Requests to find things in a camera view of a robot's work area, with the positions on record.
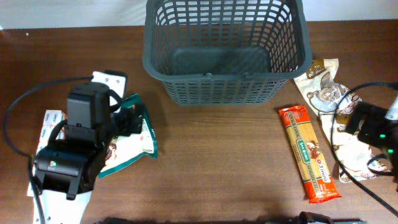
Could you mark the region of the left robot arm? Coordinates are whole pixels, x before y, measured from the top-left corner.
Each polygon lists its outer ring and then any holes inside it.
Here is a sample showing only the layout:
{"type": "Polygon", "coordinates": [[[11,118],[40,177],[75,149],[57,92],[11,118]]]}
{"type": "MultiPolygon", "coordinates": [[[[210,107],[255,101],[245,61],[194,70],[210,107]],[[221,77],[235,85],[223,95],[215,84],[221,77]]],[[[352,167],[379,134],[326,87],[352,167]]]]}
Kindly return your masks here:
{"type": "Polygon", "coordinates": [[[70,90],[66,119],[33,161],[34,223],[80,223],[111,141],[142,132],[143,104],[122,106],[126,81],[105,70],[70,90]]]}

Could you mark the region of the white tissue pack row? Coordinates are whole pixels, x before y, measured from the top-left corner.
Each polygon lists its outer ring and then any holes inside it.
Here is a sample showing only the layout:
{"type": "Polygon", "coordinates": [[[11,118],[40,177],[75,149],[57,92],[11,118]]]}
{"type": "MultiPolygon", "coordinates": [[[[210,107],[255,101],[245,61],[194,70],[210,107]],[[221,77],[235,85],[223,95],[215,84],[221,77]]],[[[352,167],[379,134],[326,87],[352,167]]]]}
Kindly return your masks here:
{"type": "MultiPolygon", "coordinates": [[[[61,110],[46,110],[42,128],[39,135],[39,143],[37,145],[36,154],[38,154],[45,146],[47,146],[49,137],[54,127],[64,119],[67,119],[67,115],[61,110]]],[[[65,131],[64,128],[57,134],[56,140],[64,140],[65,131]]],[[[33,197],[33,190],[31,184],[28,184],[27,196],[33,197]]]]}

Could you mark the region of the green snack bag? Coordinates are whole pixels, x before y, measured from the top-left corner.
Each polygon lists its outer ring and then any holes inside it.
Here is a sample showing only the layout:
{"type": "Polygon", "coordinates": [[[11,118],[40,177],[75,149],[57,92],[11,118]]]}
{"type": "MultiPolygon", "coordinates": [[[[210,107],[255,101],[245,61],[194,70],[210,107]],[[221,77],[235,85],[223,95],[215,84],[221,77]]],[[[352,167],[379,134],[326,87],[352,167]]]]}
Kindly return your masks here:
{"type": "Polygon", "coordinates": [[[120,136],[111,141],[106,153],[105,166],[98,174],[98,177],[103,178],[122,170],[143,156],[152,159],[158,158],[155,131],[146,107],[144,107],[141,133],[131,134],[128,137],[120,136]]]}

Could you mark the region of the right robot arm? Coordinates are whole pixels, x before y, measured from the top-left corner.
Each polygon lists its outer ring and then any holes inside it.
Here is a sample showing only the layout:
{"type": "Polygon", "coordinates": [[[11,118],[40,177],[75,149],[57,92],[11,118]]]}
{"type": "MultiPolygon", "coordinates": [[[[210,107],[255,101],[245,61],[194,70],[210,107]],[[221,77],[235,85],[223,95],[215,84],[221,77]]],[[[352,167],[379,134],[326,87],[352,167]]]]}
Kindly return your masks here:
{"type": "Polygon", "coordinates": [[[359,141],[382,151],[368,164],[376,159],[391,162],[390,172],[373,170],[373,173],[397,178],[397,101],[388,110],[366,102],[358,103],[348,121],[346,132],[357,133],[359,141]]]}

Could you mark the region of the beige nut bag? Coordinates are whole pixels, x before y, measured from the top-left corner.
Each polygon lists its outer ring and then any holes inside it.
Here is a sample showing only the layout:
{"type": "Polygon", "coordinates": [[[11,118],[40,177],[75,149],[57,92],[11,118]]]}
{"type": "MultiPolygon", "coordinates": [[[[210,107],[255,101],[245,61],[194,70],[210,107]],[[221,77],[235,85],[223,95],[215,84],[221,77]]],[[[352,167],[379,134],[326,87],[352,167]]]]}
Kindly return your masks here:
{"type": "Polygon", "coordinates": [[[310,69],[294,82],[304,100],[316,115],[350,114],[361,98],[351,93],[346,96],[348,88],[334,81],[339,67],[339,60],[313,60],[310,69]]]}

